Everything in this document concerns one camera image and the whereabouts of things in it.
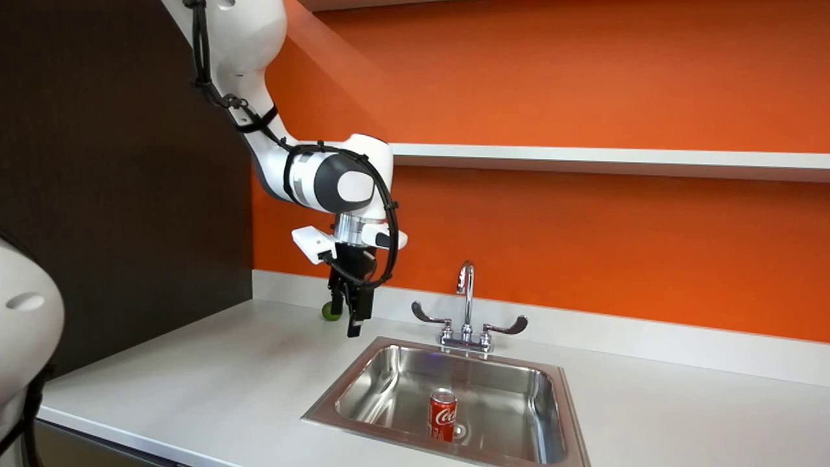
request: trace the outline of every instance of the sink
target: sink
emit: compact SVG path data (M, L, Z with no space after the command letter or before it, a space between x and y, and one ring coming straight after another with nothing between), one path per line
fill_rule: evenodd
M454 441L431 435L435 390L455 395ZM376 338L302 419L468 461L589 467L566 374L527 361Z

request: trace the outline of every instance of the white countertop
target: white countertop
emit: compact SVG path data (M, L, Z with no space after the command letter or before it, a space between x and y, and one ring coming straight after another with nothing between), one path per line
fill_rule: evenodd
M376 316L348 339L317 307L250 302L48 382L40 420L184 464L463 464L300 420L376 338L435 326ZM826 467L830 390L498 338L559 367L594 467Z

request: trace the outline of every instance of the shelf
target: shelf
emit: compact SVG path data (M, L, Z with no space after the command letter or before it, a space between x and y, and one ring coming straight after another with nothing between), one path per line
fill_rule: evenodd
M390 142L398 167L830 181L830 154Z

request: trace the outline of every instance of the soda can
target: soda can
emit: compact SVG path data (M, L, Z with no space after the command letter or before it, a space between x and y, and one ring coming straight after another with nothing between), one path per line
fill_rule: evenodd
M451 390L435 390L431 396L431 433L437 441L451 441L455 433L455 395Z

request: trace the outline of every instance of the faucet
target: faucet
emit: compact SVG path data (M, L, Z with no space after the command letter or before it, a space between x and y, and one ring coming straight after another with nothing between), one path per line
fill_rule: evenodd
M472 339L472 291L473 291L473 267L472 267L472 262L463 262L462 273L459 273L459 284L455 284L455 294L463 295L462 338L454 338L451 319L431 319L422 312L422 307L418 302L411 302L411 315L420 321L440 324L440 334L437 334L440 354L445 354L445 350L477 350L477 354L483 354L488 359L490 348L493 348L493 332L519 334L519 332L527 330L527 316L519 316L511 326L483 324L483 339L473 343Z

